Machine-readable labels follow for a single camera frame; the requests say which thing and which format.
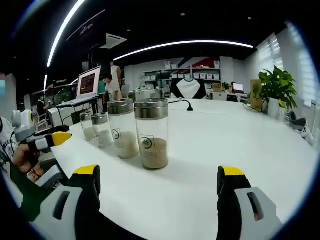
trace curved led light strip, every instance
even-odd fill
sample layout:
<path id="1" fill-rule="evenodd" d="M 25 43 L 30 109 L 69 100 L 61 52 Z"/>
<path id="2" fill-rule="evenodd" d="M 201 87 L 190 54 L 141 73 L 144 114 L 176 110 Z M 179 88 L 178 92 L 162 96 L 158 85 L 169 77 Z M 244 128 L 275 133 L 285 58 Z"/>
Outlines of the curved led light strip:
<path id="1" fill-rule="evenodd" d="M 49 59 L 48 59 L 48 62 L 46 64 L 46 67 L 49 68 L 50 65 L 51 65 L 51 62 L 52 62 L 52 58 L 54 57 L 54 54 L 55 54 L 55 51 L 56 51 L 56 48 L 58 46 L 58 43 L 59 43 L 59 40 L 62 36 L 62 34 L 64 33 L 68 23 L 70 22 L 70 20 L 72 19 L 72 17 L 75 15 L 75 13 L 77 12 L 77 10 L 81 7 L 81 5 L 85 2 L 86 0 L 78 0 L 76 2 L 76 4 L 73 6 L 73 8 L 70 10 L 70 12 L 68 13 L 68 15 L 66 16 L 65 20 L 63 21 L 59 31 L 58 31 L 58 34 L 56 35 L 55 37 L 55 40 L 53 42 L 53 45 L 52 45 L 52 48 L 51 48 L 51 52 L 50 52 L 50 55 L 49 55 Z M 45 76 L 44 78 L 44 86 L 43 86 L 43 89 L 45 90 L 46 89 L 46 86 L 47 86 L 47 75 Z"/>
<path id="2" fill-rule="evenodd" d="M 238 42 L 233 42 L 233 41 L 218 41 L 218 40 L 192 40 L 192 41 L 177 41 L 177 42 L 170 42 L 170 43 L 165 43 L 161 45 L 156 45 L 156 46 L 151 46 L 147 47 L 144 49 L 140 49 L 137 51 L 130 52 L 128 54 L 125 54 L 123 56 L 119 56 L 115 59 L 114 61 L 117 61 L 119 59 L 131 56 L 133 54 L 138 54 L 144 51 L 152 50 L 152 49 L 158 49 L 158 48 L 163 48 L 167 46 L 172 46 L 172 45 L 182 45 L 182 44 L 229 44 L 229 45 L 236 45 L 236 46 L 241 46 L 241 47 L 246 47 L 252 49 L 254 46 L 243 44 L 243 43 L 238 43 Z"/>

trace potted plant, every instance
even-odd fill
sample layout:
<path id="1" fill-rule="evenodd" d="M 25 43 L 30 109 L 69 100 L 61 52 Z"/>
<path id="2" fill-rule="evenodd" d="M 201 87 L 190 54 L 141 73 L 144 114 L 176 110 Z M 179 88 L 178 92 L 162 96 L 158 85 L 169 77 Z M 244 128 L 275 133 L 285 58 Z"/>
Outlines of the potted plant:
<path id="1" fill-rule="evenodd" d="M 263 69 L 266 72 L 259 73 L 261 80 L 262 92 L 261 97 L 268 102 L 268 115 L 277 118 L 280 110 L 279 100 L 285 103 L 287 109 L 297 107 L 297 103 L 292 95 L 296 95 L 294 89 L 295 80 L 287 71 L 274 66 L 273 72 Z"/>
<path id="2" fill-rule="evenodd" d="M 230 84 L 227 83 L 227 82 L 223 82 L 223 83 L 222 83 L 222 87 L 224 88 L 225 91 L 228 91 L 229 88 L 230 88 Z"/>

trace laptop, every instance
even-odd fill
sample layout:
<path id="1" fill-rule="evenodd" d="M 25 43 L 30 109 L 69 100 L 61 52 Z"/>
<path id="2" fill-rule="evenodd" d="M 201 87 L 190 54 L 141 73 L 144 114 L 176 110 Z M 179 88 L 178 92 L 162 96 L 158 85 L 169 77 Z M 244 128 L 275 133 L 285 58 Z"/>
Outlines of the laptop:
<path id="1" fill-rule="evenodd" d="M 98 85 L 101 66 L 93 68 L 79 75 L 76 99 L 59 104 L 57 107 L 66 107 L 80 104 L 98 96 Z"/>
<path id="2" fill-rule="evenodd" d="M 244 85 L 240 83 L 234 83 L 233 84 L 233 92 L 235 94 L 244 94 Z"/>

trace computer monitor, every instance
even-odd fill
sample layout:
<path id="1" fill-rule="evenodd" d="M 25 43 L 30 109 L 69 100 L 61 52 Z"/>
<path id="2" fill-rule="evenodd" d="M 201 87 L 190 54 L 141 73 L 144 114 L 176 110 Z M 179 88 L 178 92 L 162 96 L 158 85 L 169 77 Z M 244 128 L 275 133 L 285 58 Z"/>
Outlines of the computer monitor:
<path id="1" fill-rule="evenodd" d="M 79 75 L 76 98 L 95 97 L 98 95 L 98 85 L 101 66 Z"/>
<path id="2" fill-rule="evenodd" d="M 244 93 L 244 85 L 241 83 L 233 83 L 233 91 L 235 93 Z"/>

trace microphone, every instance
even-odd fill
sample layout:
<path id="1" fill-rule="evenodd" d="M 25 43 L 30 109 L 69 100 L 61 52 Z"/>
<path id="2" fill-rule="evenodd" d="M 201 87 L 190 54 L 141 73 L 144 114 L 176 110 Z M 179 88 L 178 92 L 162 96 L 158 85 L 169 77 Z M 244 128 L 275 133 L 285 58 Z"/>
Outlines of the microphone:
<path id="1" fill-rule="evenodd" d="M 179 102 L 187 102 L 189 104 L 189 107 L 186 109 L 187 111 L 193 111 L 194 109 L 192 108 L 191 106 L 191 103 L 188 101 L 188 100 L 185 100 L 185 99 L 182 99 L 180 98 L 178 101 L 171 101 L 171 102 L 168 102 L 168 104 L 173 104 L 173 103 L 179 103 Z"/>

